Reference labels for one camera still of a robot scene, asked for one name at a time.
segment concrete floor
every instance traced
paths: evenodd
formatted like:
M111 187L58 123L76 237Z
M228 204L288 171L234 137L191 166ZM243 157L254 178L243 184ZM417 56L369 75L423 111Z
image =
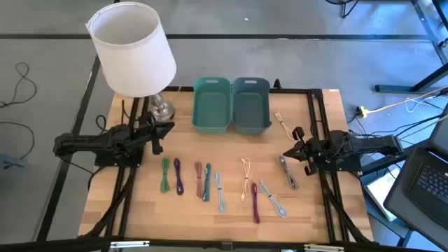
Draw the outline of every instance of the concrete floor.
M84 23L110 2L5 0L0 2L0 33L84 34ZM339 17L338 6L323 0L143 2L159 12L170 34L425 34L413 6L403 1L361 1L345 20ZM437 15L427 2L421 2L422 8L436 34L443 37L445 28L437 27ZM352 118L356 106L374 109L406 98L377 94L373 85L413 85L442 65L427 41L176 40L170 45L178 64L172 85L192 85L201 76L259 76L269 81L280 78L286 88L337 88L347 118ZM0 173L0 243L28 242L35 239L59 163L52 152L53 139L71 129L95 49L91 41L0 40L0 55L0 100L12 97L17 62L29 64L29 77L38 85L38 94L30 102L0 110L0 120L27 124L36 133L29 166ZM438 83L446 84L447 80ZM21 87L17 99L30 91ZM107 115L112 96L100 73L82 134L98 133L95 117ZM432 102L446 104L443 99ZM360 122L366 132L392 130L438 113L430 106L420 106L414 113L397 106ZM350 128L361 132L356 122ZM417 142L430 132L424 130L408 140ZM28 133L16 127L0 125L0 139L0 153L17 156L30 145ZM93 157L76 154L73 161L91 167ZM70 169L49 239L77 235L87 179L84 171ZM396 235L375 219L371 224L377 241L396 244ZM415 243L424 244L418 239Z

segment lamp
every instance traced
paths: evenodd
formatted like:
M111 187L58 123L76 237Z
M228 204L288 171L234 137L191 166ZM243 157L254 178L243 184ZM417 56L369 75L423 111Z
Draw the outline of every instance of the lamp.
M157 121L174 117L174 107L160 92L176 74L176 61L157 12L135 2L98 10L86 24L108 85L129 97L150 96Z

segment wooden tabletop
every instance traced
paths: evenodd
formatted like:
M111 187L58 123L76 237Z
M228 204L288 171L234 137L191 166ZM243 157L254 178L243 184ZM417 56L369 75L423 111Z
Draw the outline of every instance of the wooden tabletop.
M340 93L324 90L325 109L330 130L347 130ZM328 242L326 219L319 175L306 176L304 162L287 158L299 189L292 190L278 162L278 156L292 148L279 122L272 115L277 110L284 122L293 129L302 126L305 138L311 136L307 97L304 94L270 94L272 126L261 136L242 136L230 127L224 135L201 135L191 123L193 93L164 92L163 97L176 107L176 123L161 144L164 152L153 155L151 145L145 147L143 162L136 173L132 203L127 222L126 237L145 239L232 240L244 242ZM120 103L125 100L130 111L132 99L116 94L108 115L108 126L120 123ZM168 181L171 191L160 192L162 158L171 160ZM185 188L176 194L176 175L172 160L181 161L181 178ZM287 218L277 216L268 197L258 193L260 224L253 222L252 198L240 200L244 182L241 158L251 160L249 179L264 181L274 198L288 212ZM196 197L197 176L194 162L210 162L212 173L223 177L223 194L227 211L218 212L218 191L211 180L210 202ZM111 203L118 168L107 167L92 181L85 204L79 234L85 234L101 218ZM359 180L346 172L339 172L344 208L356 226L369 239L372 232ZM115 221L118 231L120 214Z

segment teal cable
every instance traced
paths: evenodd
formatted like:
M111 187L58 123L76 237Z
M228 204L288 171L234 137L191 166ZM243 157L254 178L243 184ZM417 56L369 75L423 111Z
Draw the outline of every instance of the teal cable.
M166 193L166 192L169 192L169 184L168 184L168 178L167 178L167 173L168 173L168 168L169 168L169 158L168 157L163 158L162 168L163 168L163 178L162 178L162 182L160 183L160 192Z
M207 166L205 168L204 196L202 196L202 200L205 202L210 201L210 170L211 164L207 163Z

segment plastic bin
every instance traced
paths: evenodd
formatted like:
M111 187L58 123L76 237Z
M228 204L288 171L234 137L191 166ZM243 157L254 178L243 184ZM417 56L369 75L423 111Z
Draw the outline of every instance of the plastic bin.
M225 134L232 121L232 88L226 78L204 77L193 85L192 123L201 134Z
M269 89L269 81L264 78L235 80L232 120L238 133L259 135L271 126Z

